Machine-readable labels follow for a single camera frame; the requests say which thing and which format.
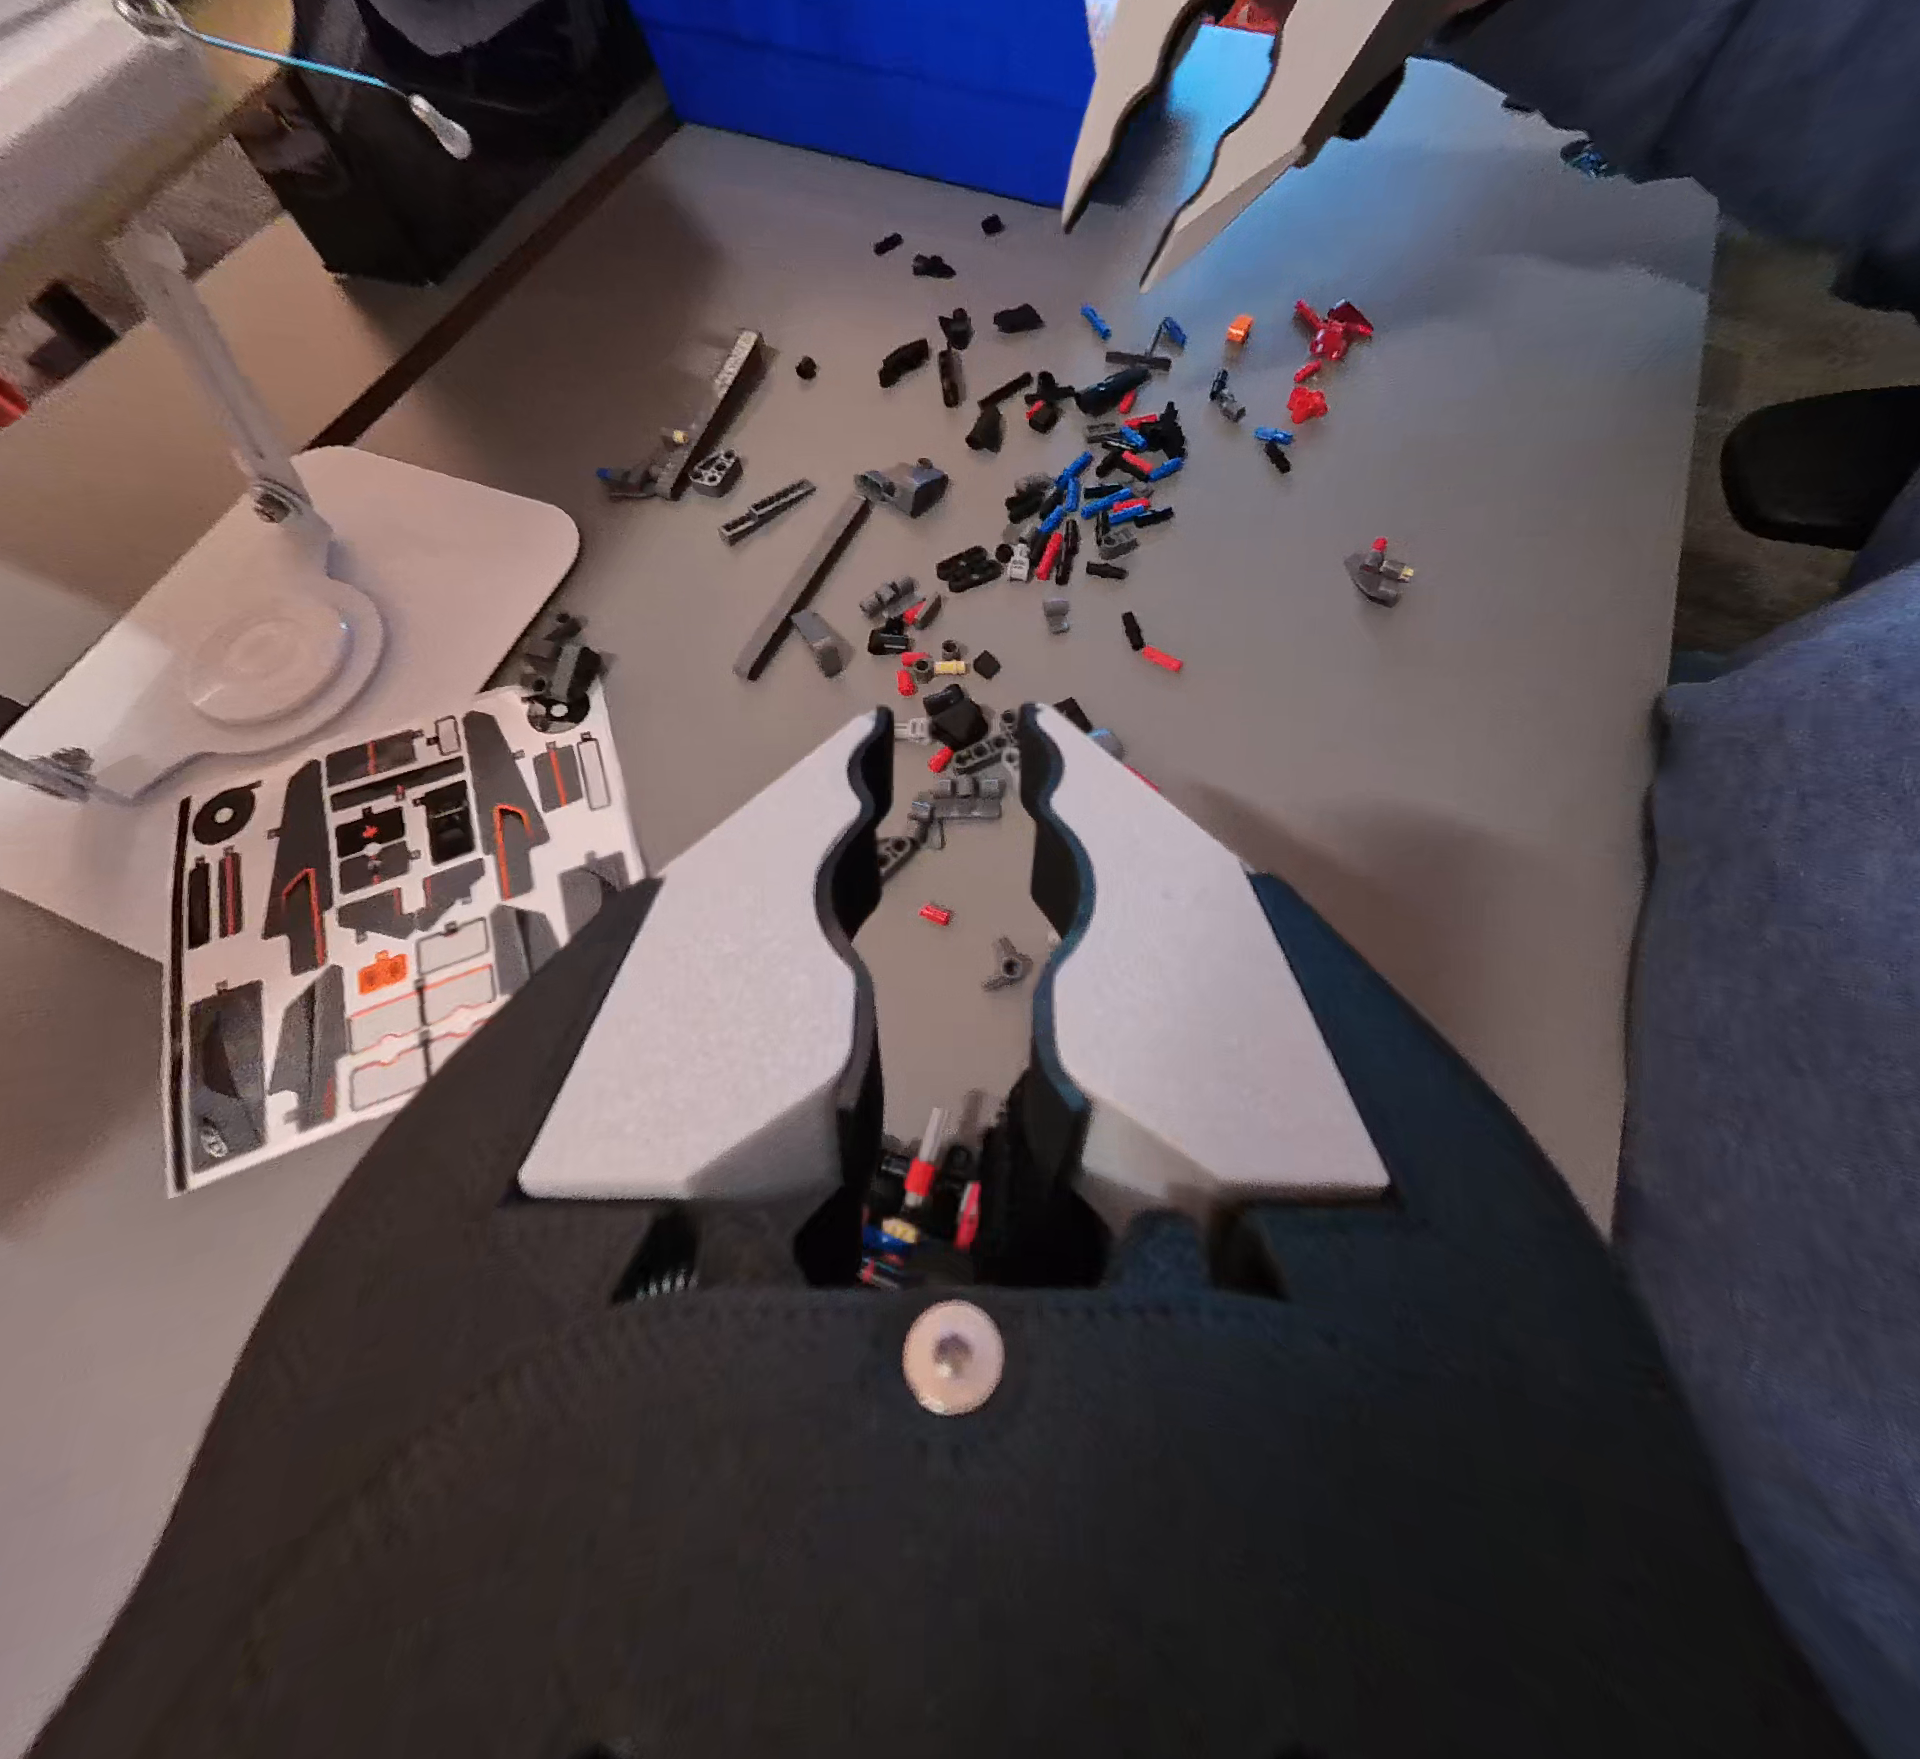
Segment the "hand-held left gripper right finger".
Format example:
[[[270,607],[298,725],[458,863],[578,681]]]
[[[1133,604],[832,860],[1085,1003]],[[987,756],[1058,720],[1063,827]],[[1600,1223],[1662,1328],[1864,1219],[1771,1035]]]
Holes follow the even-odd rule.
[[[1259,1203],[1374,1203],[1390,1176],[1303,994],[1259,874],[1060,708],[1019,714],[1035,1170],[1112,1234]]]

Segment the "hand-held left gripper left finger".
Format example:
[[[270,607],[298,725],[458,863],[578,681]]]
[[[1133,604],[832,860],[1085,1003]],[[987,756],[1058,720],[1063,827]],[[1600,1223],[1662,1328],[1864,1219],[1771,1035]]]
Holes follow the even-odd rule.
[[[832,1239],[885,1117],[856,930],[887,807],[888,720],[864,708],[645,886],[520,1195]]]

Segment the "lego car chassis assembly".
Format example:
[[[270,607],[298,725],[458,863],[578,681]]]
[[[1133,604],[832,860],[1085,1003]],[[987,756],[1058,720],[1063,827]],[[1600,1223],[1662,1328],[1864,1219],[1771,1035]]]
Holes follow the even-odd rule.
[[[856,1283],[969,1285],[981,1214],[984,1093],[934,1108],[912,1142],[887,1137],[860,1214]]]

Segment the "long dark grey lego beam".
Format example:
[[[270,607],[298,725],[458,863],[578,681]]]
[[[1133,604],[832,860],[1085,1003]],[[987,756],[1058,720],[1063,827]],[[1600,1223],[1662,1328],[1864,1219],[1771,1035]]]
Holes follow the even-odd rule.
[[[670,472],[670,489],[662,486],[656,500],[680,502],[692,494],[686,485],[686,472],[692,461],[723,446],[724,429],[739,412],[739,403],[751,391],[763,360],[763,332],[754,327],[736,330],[727,353],[719,357],[697,401],[690,412],[663,426],[654,446],[627,464],[658,461]]]

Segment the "person's right forearm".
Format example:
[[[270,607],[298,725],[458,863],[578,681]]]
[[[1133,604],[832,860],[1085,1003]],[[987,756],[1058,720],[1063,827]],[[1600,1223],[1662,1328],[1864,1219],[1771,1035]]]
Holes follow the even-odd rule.
[[[1503,0],[1427,52],[1918,308],[1918,0]]]

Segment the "long dark grey lego plate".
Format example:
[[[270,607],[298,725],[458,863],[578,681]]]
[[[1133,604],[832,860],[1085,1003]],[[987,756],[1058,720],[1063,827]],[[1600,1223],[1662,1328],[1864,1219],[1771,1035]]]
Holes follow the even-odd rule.
[[[831,512],[823,532],[806,545],[796,571],[781,582],[771,604],[741,641],[741,648],[733,660],[733,674],[739,681],[751,682],[768,667],[793,615],[811,607],[814,596],[842,559],[855,533],[866,523],[869,513],[871,500],[856,489]]]

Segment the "pile of small lego pins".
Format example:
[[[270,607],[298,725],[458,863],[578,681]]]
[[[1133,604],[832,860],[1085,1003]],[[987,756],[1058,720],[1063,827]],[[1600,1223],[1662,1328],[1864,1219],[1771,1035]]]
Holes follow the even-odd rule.
[[[1025,475],[1003,500],[1003,529],[987,545],[987,577],[1065,584],[1076,573],[1128,577],[1142,533],[1167,523],[1158,489],[1188,464],[1188,429],[1174,396],[1149,386],[1174,373],[1164,351],[1112,353],[1100,376],[1068,385],[1041,370],[997,386],[978,414],[994,450],[1010,408],[1035,435],[1077,426],[1079,447],[1055,472]]]

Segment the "dark grey ribbed lego piece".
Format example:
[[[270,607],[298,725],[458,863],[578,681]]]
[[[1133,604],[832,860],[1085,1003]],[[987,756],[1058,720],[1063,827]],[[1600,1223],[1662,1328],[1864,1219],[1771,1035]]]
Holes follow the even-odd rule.
[[[798,504],[815,496],[815,483],[807,478],[798,478],[788,485],[781,485],[763,496],[756,496],[745,509],[733,513],[727,521],[717,526],[717,535],[724,545],[739,545],[751,538],[756,532],[766,529],[783,513],[793,512]]]

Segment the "Lego Technic box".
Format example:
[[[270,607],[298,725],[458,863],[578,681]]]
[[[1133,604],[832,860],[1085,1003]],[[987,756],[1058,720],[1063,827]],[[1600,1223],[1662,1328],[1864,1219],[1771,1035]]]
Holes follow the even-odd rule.
[[[441,284],[654,72],[627,0],[291,0],[234,134],[323,267]]]

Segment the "blue plastic bin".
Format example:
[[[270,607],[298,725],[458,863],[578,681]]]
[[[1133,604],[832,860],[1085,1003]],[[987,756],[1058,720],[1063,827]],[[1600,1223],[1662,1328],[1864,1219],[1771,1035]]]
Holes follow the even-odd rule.
[[[1116,0],[627,0],[687,121],[1058,205]]]

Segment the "sticker sheet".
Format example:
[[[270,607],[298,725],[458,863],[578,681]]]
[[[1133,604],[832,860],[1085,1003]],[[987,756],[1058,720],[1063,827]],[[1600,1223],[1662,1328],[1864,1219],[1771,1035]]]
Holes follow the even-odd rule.
[[[166,1192],[396,1114],[642,880],[601,681],[485,691],[183,795]]]

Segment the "white desk stand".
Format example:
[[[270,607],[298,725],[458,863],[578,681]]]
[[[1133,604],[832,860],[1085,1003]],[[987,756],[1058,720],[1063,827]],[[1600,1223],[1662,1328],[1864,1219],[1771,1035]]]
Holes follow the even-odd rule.
[[[239,496],[133,604],[84,625],[4,591],[4,641],[64,667],[4,730],[4,894],[163,951],[163,804],[485,686],[571,571],[545,502],[359,447],[291,450],[172,234],[112,254],[201,390]]]

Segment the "person's blue clothed torso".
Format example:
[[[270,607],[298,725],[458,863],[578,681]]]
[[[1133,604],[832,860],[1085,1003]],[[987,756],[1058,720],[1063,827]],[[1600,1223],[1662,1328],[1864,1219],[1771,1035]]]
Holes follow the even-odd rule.
[[[1619,1242],[1755,1571],[1870,1754],[1918,1702],[1918,596],[1661,708]]]

